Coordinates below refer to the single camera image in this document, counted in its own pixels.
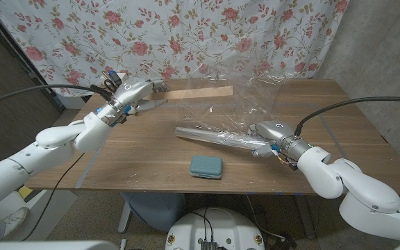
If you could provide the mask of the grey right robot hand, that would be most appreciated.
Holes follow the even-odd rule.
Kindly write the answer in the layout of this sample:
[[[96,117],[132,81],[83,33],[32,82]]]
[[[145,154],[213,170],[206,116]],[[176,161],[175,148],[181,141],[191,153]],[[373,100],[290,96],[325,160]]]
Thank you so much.
[[[294,136],[293,130],[280,121],[263,121],[252,124],[248,128],[248,135],[265,138],[268,143],[254,149],[253,156],[270,157],[276,153],[286,153],[286,142]]]

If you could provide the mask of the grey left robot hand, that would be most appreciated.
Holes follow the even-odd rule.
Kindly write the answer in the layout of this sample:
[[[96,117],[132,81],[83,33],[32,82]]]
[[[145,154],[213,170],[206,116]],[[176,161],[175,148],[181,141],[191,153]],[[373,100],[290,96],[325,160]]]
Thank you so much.
[[[146,100],[145,97],[153,93],[169,92],[170,88],[164,80],[144,80],[143,78],[131,78],[122,83],[112,95],[111,105],[119,113],[128,115],[146,112],[164,103],[166,99],[156,101]]]

